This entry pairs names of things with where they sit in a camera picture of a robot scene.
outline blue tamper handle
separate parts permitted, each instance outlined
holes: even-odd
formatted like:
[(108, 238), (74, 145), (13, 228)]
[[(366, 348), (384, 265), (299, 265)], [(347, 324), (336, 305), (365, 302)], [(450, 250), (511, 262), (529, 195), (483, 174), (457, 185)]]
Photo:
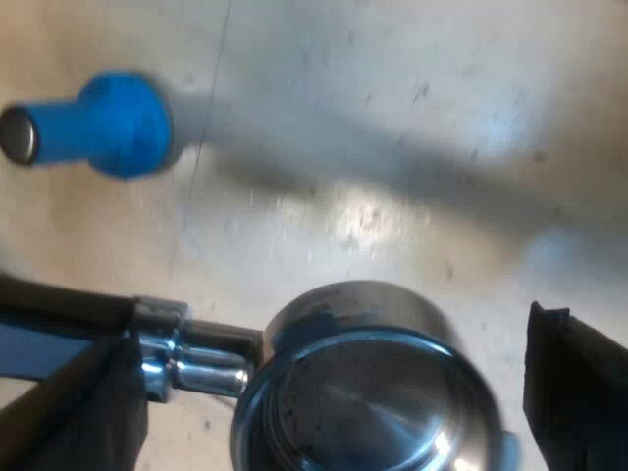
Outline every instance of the blue tamper handle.
[(22, 165), (86, 159), (127, 179), (164, 167), (171, 141), (165, 101), (134, 73), (100, 74), (76, 100), (21, 104), (0, 116), (0, 147)]

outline floor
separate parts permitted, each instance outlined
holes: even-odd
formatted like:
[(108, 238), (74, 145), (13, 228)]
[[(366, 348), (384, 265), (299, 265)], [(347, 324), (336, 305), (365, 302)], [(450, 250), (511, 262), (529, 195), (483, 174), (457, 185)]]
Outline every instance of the floor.
[[(628, 344), (624, 0), (7, 0), (0, 106), (152, 74), (171, 171), (0, 159), (0, 266), (263, 328), (308, 289), (401, 284), (449, 316), (521, 441), (529, 305)], [(5, 401), (26, 386), (0, 383)], [(139, 471), (229, 470), (231, 405), (151, 404)]]

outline dark object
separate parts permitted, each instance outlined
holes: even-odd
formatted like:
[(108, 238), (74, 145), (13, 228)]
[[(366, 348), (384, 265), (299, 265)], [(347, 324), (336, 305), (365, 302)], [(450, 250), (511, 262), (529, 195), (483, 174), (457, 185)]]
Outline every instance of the dark object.
[(628, 469), (628, 351), (532, 304), (523, 408), (549, 471)]
[(136, 338), (102, 339), (0, 411), (0, 469), (131, 471), (148, 428)]

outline metal rim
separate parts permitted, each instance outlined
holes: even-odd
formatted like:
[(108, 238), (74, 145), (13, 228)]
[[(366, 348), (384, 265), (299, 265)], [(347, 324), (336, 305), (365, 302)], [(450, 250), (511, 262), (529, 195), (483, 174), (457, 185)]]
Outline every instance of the metal rim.
[[(260, 408), (263, 407), (264, 399), (266, 397), (266, 394), (270, 393), (268, 389), (273, 386), (273, 382), (277, 382), (278, 380), (280, 380), (294, 362), (303, 359), (310, 354), (320, 351), (328, 346), (333, 346), (339, 343), (354, 340), (393, 341), (406, 344), (415, 348), (424, 349), (426, 351), (436, 353), (441, 357), (447, 358), (447, 361), (452, 362), (452, 365), (456, 365), (462, 371), (464, 371), (467, 380), (470, 383), (473, 383), (474, 387), (479, 388), (481, 394), (489, 400), (490, 410), (488, 410), (488, 412), (490, 412), (491, 415), (489, 420), (492, 421), (492, 425), (495, 425), (494, 428), (496, 430), (499, 430), (499, 433), (496, 434), (492, 440), (493, 446), (491, 446), (491, 449), (493, 449), (495, 452), (492, 456), (488, 457), (489, 462), (491, 463), (491, 467), (489, 469), (494, 469), (497, 466), (501, 452), (500, 447), (497, 443), (497, 441), (500, 443), (500, 417), (493, 395), (491, 394), (485, 381), (478, 373), (478, 371), (473, 367), (473, 365), (471, 365), (454, 348), (443, 345), (442, 343), (425, 337), (420, 333), (407, 331), (404, 329), (362, 327), (360, 329), (346, 330), (331, 337), (314, 340), (306, 345), (290, 347), (282, 351), (277, 356), (273, 357), (273, 359), (268, 364), (266, 364), (262, 369), (259, 370), (242, 397), (239, 399), (235, 410), (234, 419), (232, 421), (230, 451), (232, 464), (235, 471), (251, 470), (251, 464), (249, 462), (249, 451), (251, 434), (253, 433), (254, 429), (253, 420), (256, 416), (258, 416), (258, 414), (263, 413)], [(459, 434), (456, 434), (455, 429), (451, 429), (450, 431), (453, 432), (452, 435), (454, 436), (454, 440), (451, 442), (451, 453), (449, 453), (448, 455), (436, 454), (431, 460), (429, 460), (429, 463), (422, 462), (418, 464), (418, 466), (420, 467), (413, 469), (423, 469), (424, 466), (428, 464), (430, 466), (436, 466), (436, 469), (440, 469), (440, 466), (446, 464), (452, 456), (455, 456), (455, 452), (458, 449), (459, 445), (457, 438)], [(276, 454), (276, 451), (276, 449), (273, 450), (273, 455), (274, 458), (277, 460), (278, 456)], [(299, 471), (300, 469), (322, 470), (322, 468), (312, 462), (308, 462), (308, 466), (306, 468), (302, 468), (298, 464), (295, 464), (294, 460), (281, 459), (281, 461), (282, 462), (277, 462), (277, 467), (273, 468), (273, 471)]]

